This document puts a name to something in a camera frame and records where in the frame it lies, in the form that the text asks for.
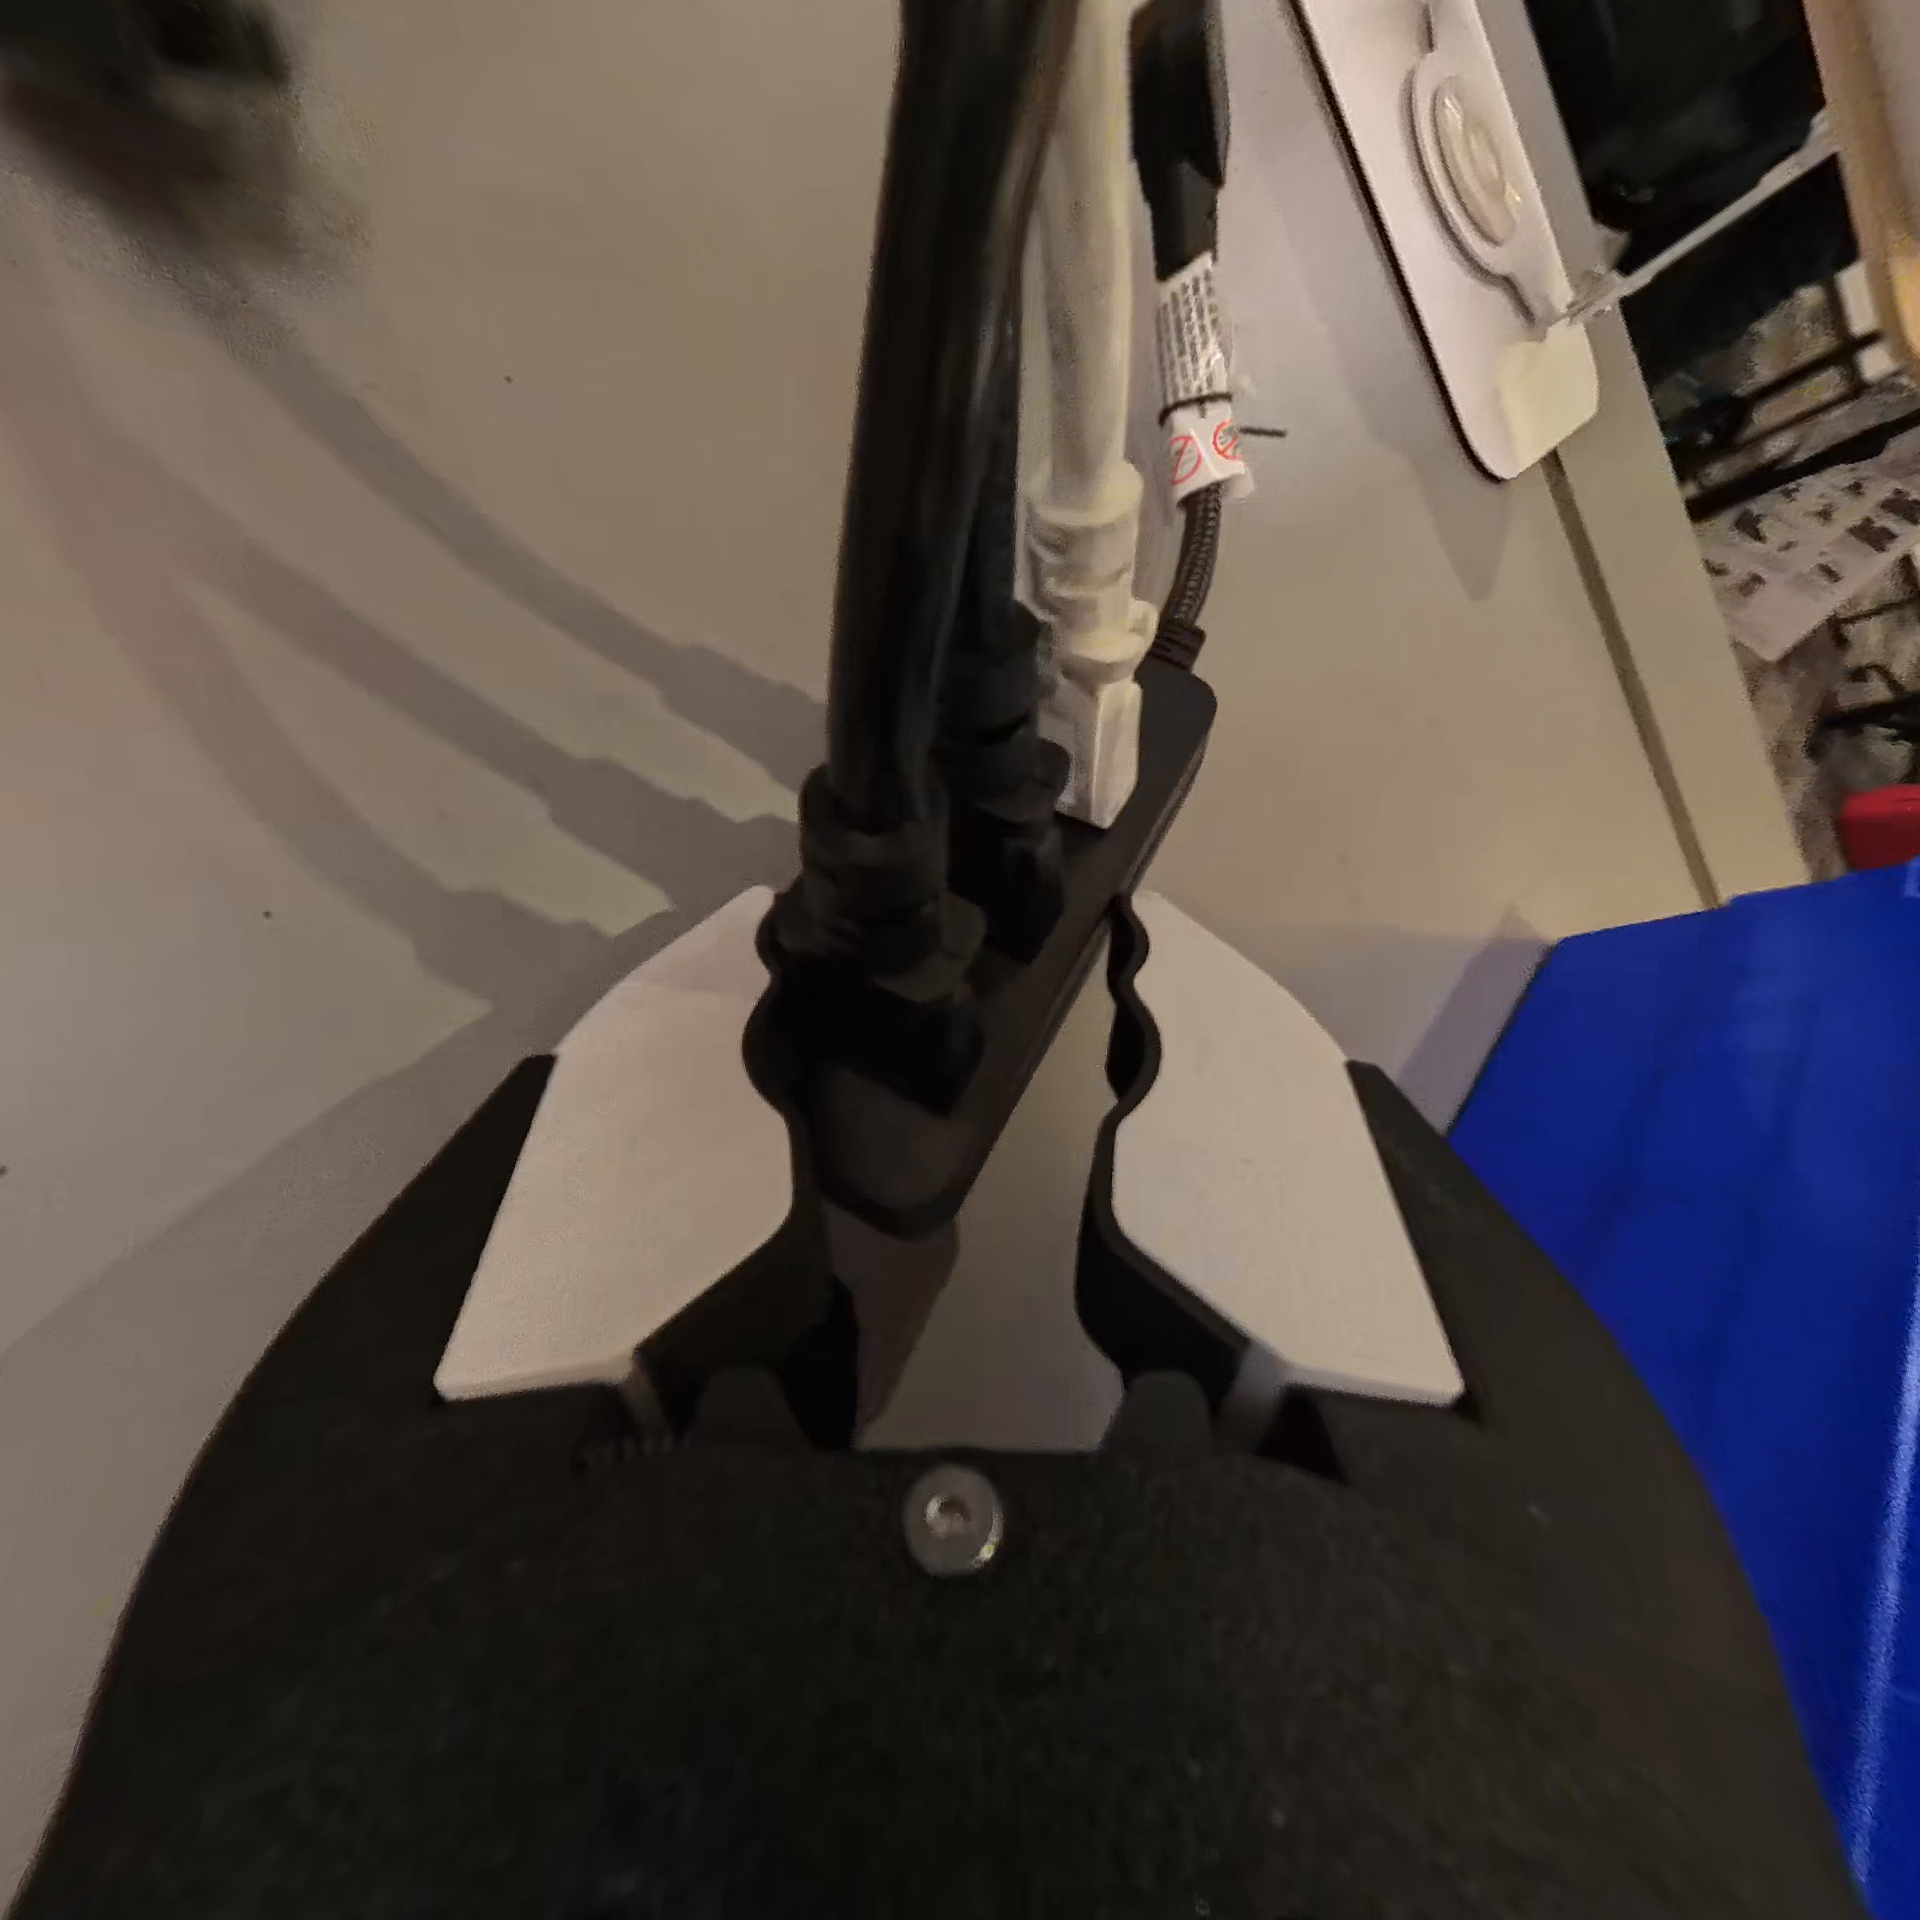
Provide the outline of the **black white printed sheet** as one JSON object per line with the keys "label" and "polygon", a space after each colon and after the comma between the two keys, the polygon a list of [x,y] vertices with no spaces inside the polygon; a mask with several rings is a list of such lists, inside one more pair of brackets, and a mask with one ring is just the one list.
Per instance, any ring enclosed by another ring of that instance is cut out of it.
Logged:
{"label": "black white printed sheet", "polygon": [[1710,517],[1702,562],[1729,636],[1775,664],[1917,545],[1916,438]]}

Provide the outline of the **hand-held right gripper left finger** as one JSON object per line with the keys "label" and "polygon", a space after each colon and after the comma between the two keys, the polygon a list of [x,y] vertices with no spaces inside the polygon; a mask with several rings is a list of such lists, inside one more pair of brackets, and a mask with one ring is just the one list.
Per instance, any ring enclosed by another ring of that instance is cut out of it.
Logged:
{"label": "hand-held right gripper left finger", "polygon": [[594,1386],[684,1433],[766,1371],[803,1435],[857,1423],[857,1319],[803,1141],[751,1073],[770,972],[753,886],[563,1038],[434,1386],[448,1406]]}

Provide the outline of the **pale wooden board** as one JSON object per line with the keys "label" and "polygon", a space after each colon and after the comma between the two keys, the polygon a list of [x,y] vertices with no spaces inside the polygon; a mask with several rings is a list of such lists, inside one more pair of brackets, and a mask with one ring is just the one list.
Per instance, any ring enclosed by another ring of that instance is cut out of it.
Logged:
{"label": "pale wooden board", "polygon": [[1800,5],[1886,348],[1917,374],[1917,5]]}

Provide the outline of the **white desk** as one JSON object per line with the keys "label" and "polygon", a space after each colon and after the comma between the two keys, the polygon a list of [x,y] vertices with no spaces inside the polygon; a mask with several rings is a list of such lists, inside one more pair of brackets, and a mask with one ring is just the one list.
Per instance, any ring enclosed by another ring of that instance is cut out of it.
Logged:
{"label": "white desk", "polygon": [[[791,868],[893,5],[291,5],[254,179],[5,102],[5,1898],[288,1315]],[[1467,460],[1286,5],[1226,5],[1257,493],[1153,885],[1453,1116],[1547,944],[1796,885],[1622,323]]]}

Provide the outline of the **blue box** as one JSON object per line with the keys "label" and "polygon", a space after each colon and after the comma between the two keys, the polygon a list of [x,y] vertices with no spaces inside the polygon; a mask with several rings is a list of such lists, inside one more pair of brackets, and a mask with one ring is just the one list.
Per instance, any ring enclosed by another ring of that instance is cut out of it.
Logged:
{"label": "blue box", "polygon": [[1851,1878],[1913,1919],[1916,861],[1551,947],[1450,1140],[1703,1473]]}

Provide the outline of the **braided black cable white label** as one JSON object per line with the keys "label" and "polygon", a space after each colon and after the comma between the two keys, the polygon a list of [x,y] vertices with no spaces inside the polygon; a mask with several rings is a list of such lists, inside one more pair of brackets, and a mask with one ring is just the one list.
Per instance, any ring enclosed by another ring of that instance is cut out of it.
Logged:
{"label": "braided black cable white label", "polygon": [[1153,266],[1157,432],[1178,523],[1148,658],[1194,669],[1228,505],[1254,486],[1240,451],[1233,344],[1217,266],[1231,149],[1222,6],[1139,5],[1126,42],[1131,145]]}

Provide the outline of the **black cable hub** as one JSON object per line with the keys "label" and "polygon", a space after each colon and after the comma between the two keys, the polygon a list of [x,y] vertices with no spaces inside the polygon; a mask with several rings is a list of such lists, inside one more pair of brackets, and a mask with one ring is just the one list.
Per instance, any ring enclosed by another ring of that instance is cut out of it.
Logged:
{"label": "black cable hub", "polygon": [[803,1136],[821,1197],[883,1234],[952,1221],[1043,1068],[1108,939],[1108,919],[1187,804],[1217,715],[1196,674],[1148,659],[1139,677],[1139,775],[1112,828],[1063,824],[1063,912],[1027,962],[985,947],[973,972],[981,1050],[947,1110],[841,1064],[808,1070]]}

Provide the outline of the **white stand base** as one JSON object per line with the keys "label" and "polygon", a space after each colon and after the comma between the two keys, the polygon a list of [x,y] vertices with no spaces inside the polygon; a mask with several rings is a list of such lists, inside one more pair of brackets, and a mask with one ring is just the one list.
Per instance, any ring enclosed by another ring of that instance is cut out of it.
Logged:
{"label": "white stand base", "polygon": [[1293,6],[1453,427],[1498,483],[1598,405],[1596,269],[1523,5]]}

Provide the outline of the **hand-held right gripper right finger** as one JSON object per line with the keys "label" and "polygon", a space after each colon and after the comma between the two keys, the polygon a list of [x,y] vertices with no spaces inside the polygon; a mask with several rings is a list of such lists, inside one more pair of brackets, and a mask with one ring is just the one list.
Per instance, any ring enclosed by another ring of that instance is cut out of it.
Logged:
{"label": "hand-held right gripper right finger", "polygon": [[1343,1048],[1162,895],[1117,902],[1106,983],[1073,1296],[1122,1386],[1180,1377],[1248,1449],[1299,1393],[1455,1411],[1467,1385]]}

